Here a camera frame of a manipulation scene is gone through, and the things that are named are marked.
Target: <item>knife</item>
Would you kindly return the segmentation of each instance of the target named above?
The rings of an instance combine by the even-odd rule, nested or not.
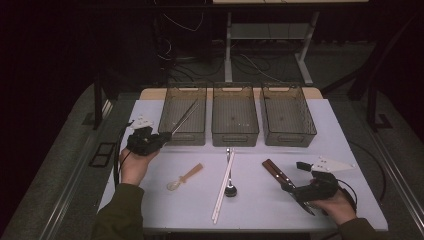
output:
[[[267,159],[266,161],[264,161],[262,163],[262,165],[265,167],[266,170],[268,170],[268,172],[275,178],[275,180],[277,180],[280,185],[281,188],[288,192],[290,194],[290,196],[293,197],[294,200],[296,200],[296,198],[294,197],[294,195],[290,192],[290,189],[293,190],[296,188],[296,186],[293,184],[293,182],[290,180],[290,178],[288,178],[283,171],[281,171],[277,165],[274,164],[274,162],[271,161],[271,159]],[[296,202],[309,214],[315,216],[315,213],[306,205],[306,203],[304,202],[299,202],[296,200]]]

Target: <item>chopstick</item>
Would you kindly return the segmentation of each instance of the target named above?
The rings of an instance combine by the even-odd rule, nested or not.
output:
[[[230,175],[231,166],[233,165],[234,160],[234,148],[231,149],[230,161],[227,164],[227,170],[225,171],[224,180],[222,181],[221,189],[219,191],[218,199],[216,200],[215,208],[212,214],[213,224],[216,224],[219,217],[219,212],[221,211],[222,199],[224,197],[225,187],[227,186],[228,177]]]

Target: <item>tray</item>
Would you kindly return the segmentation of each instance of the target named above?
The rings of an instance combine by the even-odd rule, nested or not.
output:
[[[170,132],[193,102],[199,105],[167,143],[171,146],[205,145],[206,82],[178,82],[167,86],[158,132]]]
[[[215,147],[254,147],[259,127],[251,83],[214,83],[212,142]]]
[[[298,83],[263,83],[260,99],[267,146],[309,146],[317,131]]]

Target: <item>person's arm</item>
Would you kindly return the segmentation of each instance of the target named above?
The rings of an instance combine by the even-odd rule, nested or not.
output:
[[[139,187],[150,161],[158,154],[139,156],[124,149],[120,155],[121,183],[116,186],[112,200],[95,219],[92,240],[143,239],[141,201],[144,191]]]
[[[355,211],[339,190],[326,200],[316,200],[313,205],[323,209],[337,224],[340,235],[345,240],[383,240],[386,237],[376,232],[365,218],[358,218]]]

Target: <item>white table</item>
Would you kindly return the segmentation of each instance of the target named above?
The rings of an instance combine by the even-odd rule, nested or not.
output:
[[[140,114],[156,123],[160,120],[163,100],[138,100],[129,119]],[[319,232],[335,229],[335,224],[320,211],[316,216],[306,213],[293,198],[280,189],[277,181],[261,165],[270,158],[297,186],[309,184],[311,174],[296,169],[296,162],[314,163],[319,156],[356,164],[340,125],[327,100],[308,99],[317,136],[308,148],[269,147],[264,145],[262,131],[256,147],[235,148],[232,179],[238,189],[234,198],[224,198],[219,220],[213,224],[211,216],[227,165],[225,148],[212,146],[211,106],[207,105],[206,145],[200,147],[165,146],[150,163],[141,187],[145,190],[142,203],[144,227],[153,232],[179,231],[235,231],[235,232]],[[260,105],[257,102],[259,127],[262,129]],[[132,130],[127,130],[122,147]],[[166,184],[178,179],[196,164],[204,168],[169,191]],[[379,231],[388,226],[361,170],[335,173],[350,184],[358,195],[358,216],[365,217]],[[114,193],[113,174],[109,178],[99,209]]]

